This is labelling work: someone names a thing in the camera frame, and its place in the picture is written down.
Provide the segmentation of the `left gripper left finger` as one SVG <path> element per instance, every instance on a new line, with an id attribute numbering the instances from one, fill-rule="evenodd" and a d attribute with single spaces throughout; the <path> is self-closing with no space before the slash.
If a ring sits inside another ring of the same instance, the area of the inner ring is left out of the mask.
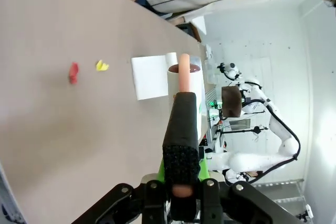
<path id="1" fill-rule="evenodd" d="M 166 202 L 171 158 L 163 156 L 158 179 L 133 188 L 121 183 L 76 219 L 76 223 L 131 223 L 139 216 L 142 223 L 167 223 Z"/>

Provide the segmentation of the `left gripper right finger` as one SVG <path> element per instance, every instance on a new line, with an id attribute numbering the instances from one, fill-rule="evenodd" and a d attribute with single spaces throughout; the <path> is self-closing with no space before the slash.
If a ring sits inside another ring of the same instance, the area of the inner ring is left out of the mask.
<path id="1" fill-rule="evenodd" d="M 223 223 L 224 215 L 239 223 L 299 223 L 283 209 L 247 182 L 230 186 L 210 178 L 205 161 L 197 161 L 200 223 Z"/>

